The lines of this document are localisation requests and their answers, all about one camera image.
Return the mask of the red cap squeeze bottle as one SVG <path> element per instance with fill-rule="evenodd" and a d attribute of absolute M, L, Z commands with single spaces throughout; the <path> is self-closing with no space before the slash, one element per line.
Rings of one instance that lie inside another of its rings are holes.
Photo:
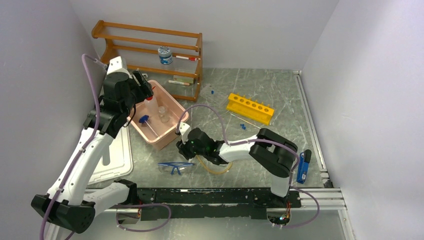
<path fill-rule="evenodd" d="M 159 117 L 159 104 L 157 98 L 155 96 L 154 87 L 152 88 L 152 96 L 147 97 L 143 103 L 146 108 L 146 114 L 149 115 L 150 118 L 158 118 Z"/>

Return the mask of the blue handled brush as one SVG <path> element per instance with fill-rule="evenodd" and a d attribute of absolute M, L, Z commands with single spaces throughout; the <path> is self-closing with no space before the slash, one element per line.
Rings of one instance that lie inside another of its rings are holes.
<path fill-rule="evenodd" d="M 153 129 L 153 127 L 149 124 L 149 116 L 143 115 L 139 118 L 138 123 L 141 127 L 148 128 L 156 137 L 159 137 L 160 135 Z"/>

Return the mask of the small glass jar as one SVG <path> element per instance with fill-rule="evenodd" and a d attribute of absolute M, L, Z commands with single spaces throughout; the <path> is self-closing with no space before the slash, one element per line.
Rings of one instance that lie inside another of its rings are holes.
<path fill-rule="evenodd" d="M 170 120 L 168 109 L 165 106 L 158 107 L 158 116 L 162 123 L 167 123 Z"/>

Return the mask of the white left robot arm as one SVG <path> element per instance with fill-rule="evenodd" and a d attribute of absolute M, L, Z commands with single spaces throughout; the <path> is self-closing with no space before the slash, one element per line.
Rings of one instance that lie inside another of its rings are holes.
<path fill-rule="evenodd" d="M 83 233 L 94 218 L 115 205 L 134 207 L 139 200 L 137 185 L 129 180 L 114 181 L 108 187 L 86 195 L 86 186 L 104 152 L 127 123 L 137 104 L 154 95 L 152 85 L 135 70 L 110 71 L 103 81 L 102 95 L 94 95 L 74 152 L 56 182 L 45 194 L 37 194 L 31 207 L 42 217 L 39 238 L 47 224 Z"/>

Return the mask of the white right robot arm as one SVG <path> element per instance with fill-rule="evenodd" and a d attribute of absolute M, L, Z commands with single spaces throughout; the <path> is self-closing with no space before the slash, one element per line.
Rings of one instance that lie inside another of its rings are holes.
<path fill-rule="evenodd" d="M 298 147 L 292 141 L 267 128 L 256 135 L 238 141 L 213 140 L 198 127 L 179 126 L 176 134 L 181 140 L 178 152 L 190 160 L 202 156 L 214 165 L 227 165 L 238 160 L 254 160 L 272 176 L 270 202 L 282 207 L 289 200 L 293 170 L 299 164 Z"/>

